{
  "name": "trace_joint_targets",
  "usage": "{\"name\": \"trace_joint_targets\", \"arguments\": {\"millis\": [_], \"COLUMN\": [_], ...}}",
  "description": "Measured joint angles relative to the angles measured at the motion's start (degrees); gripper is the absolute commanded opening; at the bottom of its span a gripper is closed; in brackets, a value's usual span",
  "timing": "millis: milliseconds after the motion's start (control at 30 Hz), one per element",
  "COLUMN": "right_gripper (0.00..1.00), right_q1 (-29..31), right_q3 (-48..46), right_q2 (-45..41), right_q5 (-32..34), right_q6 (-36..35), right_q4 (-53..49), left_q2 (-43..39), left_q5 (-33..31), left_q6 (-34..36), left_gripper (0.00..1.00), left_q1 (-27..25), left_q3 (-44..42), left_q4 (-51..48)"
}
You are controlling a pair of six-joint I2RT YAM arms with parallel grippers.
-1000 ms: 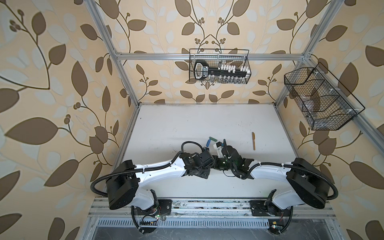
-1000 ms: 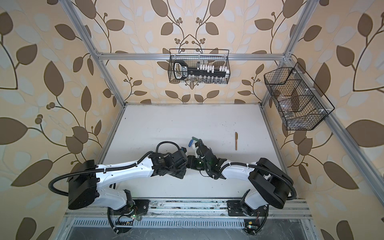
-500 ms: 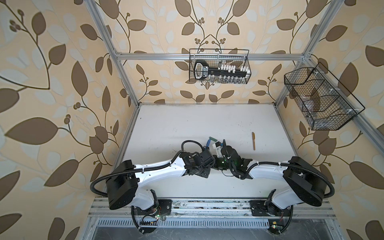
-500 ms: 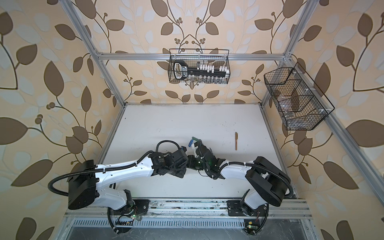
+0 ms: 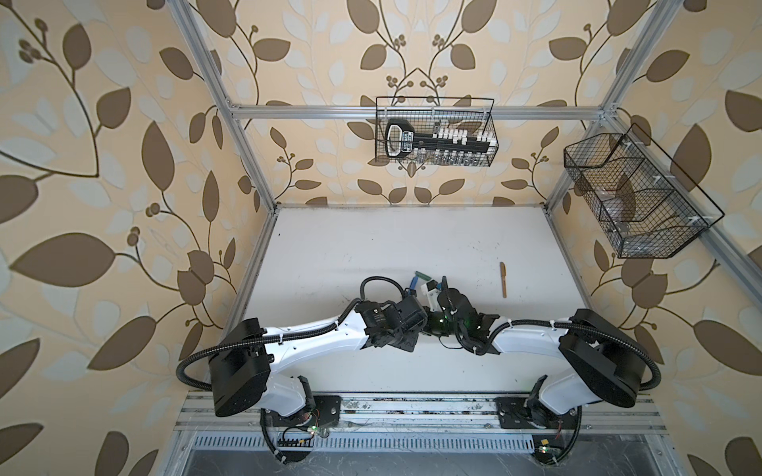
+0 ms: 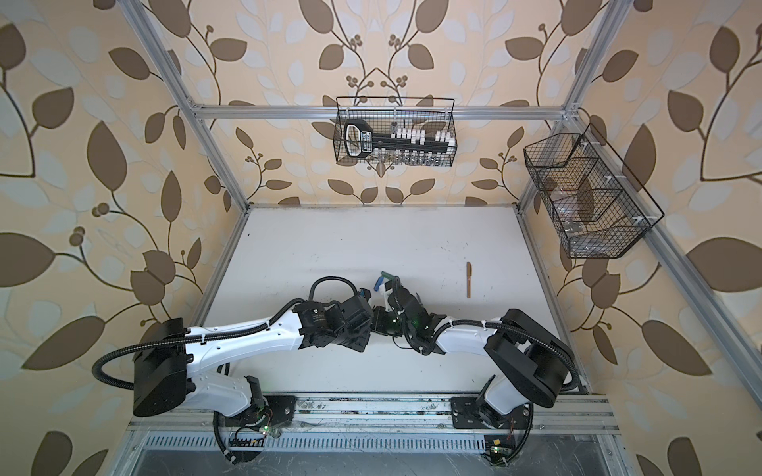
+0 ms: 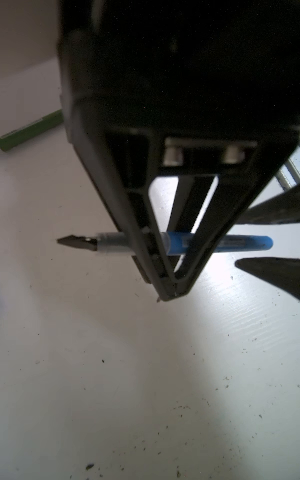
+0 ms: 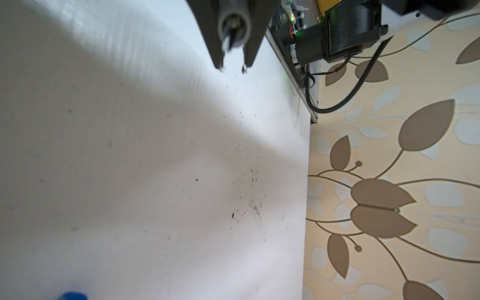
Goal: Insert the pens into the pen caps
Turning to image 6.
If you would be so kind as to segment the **brown pen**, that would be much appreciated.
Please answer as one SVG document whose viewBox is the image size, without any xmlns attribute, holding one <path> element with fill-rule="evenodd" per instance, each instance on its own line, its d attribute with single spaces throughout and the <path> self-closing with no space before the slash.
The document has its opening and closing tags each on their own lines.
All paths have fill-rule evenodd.
<svg viewBox="0 0 762 476">
<path fill-rule="evenodd" d="M 472 263 L 466 262 L 466 298 L 471 299 L 472 294 Z"/>
</svg>

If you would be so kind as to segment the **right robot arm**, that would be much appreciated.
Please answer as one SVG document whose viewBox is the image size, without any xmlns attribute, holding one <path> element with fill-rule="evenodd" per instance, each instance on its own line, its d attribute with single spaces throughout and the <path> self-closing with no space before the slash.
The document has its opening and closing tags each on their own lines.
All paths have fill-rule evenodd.
<svg viewBox="0 0 762 476">
<path fill-rule="evenodd" d="M 387 281 L 384 305 L 377 307 L 373 331 L 402 337 L 422 356 L 468 353 L 488 357 L 499 369 L 464 412 L 494 430 L 514 432 L 519 412 L 526 422 L 519 440 L 492 443 L 482 457 L 494 467 L 507 467 L 524 449 L 534 424 L 535 408 L 552 408 L 561 394 L 581 386 L 573 351 L 554 333 L 520 309 L 500 319 L 455 319 L 427 311 L 420 298 L 398 277 Z"/>
</svg>

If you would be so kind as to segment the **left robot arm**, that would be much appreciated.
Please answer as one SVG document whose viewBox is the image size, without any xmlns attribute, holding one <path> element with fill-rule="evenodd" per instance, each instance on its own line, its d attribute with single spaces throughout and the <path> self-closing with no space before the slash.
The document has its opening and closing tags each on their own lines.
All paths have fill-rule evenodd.
<svg viewBox="0 0 762 476">
<path fill-rule="evenodd" d="M 251 461 L 222 434 L 226 426 L 267 436 L 279 417 L 253 376 L 233 377 L 233 363 L 267 353 L 339 345 L 363 352 L 384 315 L 396 309 L 395 284 L 387 285 L 383 305 L 371 293 L 349 287 L 346 301 L 323 303 L 311 288 L 307 297 L 288 301 L 273 317 L 222 327 L 186 327 L 170 319 L 146 341 L 111 351 L 91 369 L 108 386 L 129 390 L 133 414 L 158 416 L 180 407 L 212 412 L 217 448 L 232 465 Z"/>
</svg>

